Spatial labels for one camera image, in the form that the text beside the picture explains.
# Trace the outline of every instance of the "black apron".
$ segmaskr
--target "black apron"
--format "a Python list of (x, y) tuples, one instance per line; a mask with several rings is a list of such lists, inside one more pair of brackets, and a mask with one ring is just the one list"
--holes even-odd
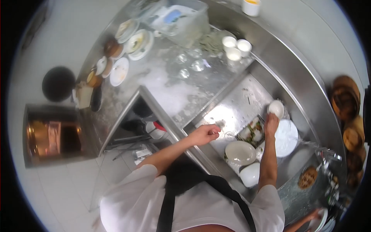
[(220, 176), (205, 174), (187, 156), (181, 155), (164, 173), (166, 176), (165, 197), (158, 218), (156, 232), (171, 232), (175, 197), (183, 194), (193, 186), (206, 181), (211, 187), (225, 197), (236, 202), (250, 226), (251, 232), (256, 232), (254, 220), (249, 207), (241, 199), (238, 192), (233, 190), (228, 182)]

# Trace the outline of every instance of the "white t-shirt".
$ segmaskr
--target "white t-shirt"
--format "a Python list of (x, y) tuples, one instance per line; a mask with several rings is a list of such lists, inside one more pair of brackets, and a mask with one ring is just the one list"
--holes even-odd
[[(151, 164), (129, 174), (101, 201), (101, 220), (107, 232), (156, 232), (165, 196), (166, 177), (156, 177)], [(285, 214), (273, 185), (262, 187), (249, 206), (257, 232), (282, 232)], [(217, 224), (235, 232), (249, 226), (238, 204), (202, 182), (175, 198), (172, 232)]]

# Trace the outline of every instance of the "hand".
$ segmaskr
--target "hand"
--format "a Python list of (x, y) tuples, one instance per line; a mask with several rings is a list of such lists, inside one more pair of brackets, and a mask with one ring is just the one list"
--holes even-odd
[(264, 124), (264, 133), (266, 138), (274, 138), (277, 131), (279, 119), (275, 114), (269, 113)]
[(219, 137), (221, 129), (215, 124), (201, 125), (194, 132), (189, 134), (185, 140), (189, 146), (205, 145)]
[(308, 214), (306, 216), (307, 221), (313, 220), (315, 218), (321, 220), (322, 219), (322, 216), (318, 214), (318, 212), (320, 210), (321, 210), (320, 208), (317, 208), (317, 209), (313, 210), (310, 214)]

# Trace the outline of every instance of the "apron strap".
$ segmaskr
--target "apron strap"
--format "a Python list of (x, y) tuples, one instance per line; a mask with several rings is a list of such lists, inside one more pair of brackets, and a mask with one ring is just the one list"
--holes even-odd
[(162, 203), (160, 216), (158, 218), (156, 232), (171, 232), (173, 225), (175, 196), (183, 194), (185, 191), (203, 181), (206, 181), (211, 187), (225, 197), (236, 202), (245, 216), (251, 232), (256, 232), (255, 223), (249, 207), (242, 200), (238, 192), (233, 190), (224, 178), (220, 176), (207, 175), (199, 170), (190, 170), (188, 168), (181, 170), (178, 169), (176, 174), (172, 174), (173, 175), (167, 176), (165, 196)]

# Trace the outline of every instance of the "stainless steel sink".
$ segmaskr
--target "stainless steel sink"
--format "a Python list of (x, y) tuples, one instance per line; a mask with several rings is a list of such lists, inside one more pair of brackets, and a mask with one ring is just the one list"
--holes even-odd
[[(254, 61), (184, 128), (184, 132), (189, 134), (203, 124), (216, 123), (221, 127), (217, 140), (196, 147), (192, 155), (204, 161), (203, 168), (206, 172), (223, 176), (248, 202), (256, 196), (257, 186), (246, 188), (242, 184), (239, 176), (225, 162), (224, 150), (228, 143), (236, 140), (235, 135), (255, 116), (265, 118), (266, 107), (276, 98), (284, 102), (298, 128), (299, 136), (306, 140), (315, 140), (295, 101), (259, 61)], [(317, 157), (313, 149), (301, 144), (289, 156), (278, 158), (276, 187), (285, 209), (286, 224), (319, 205), (319, 199), (324, 196), (328, 181), (322, 174), (319, 174), (311, 188), (298, 188), (301, 172), (310, 165), (319, 165)]]

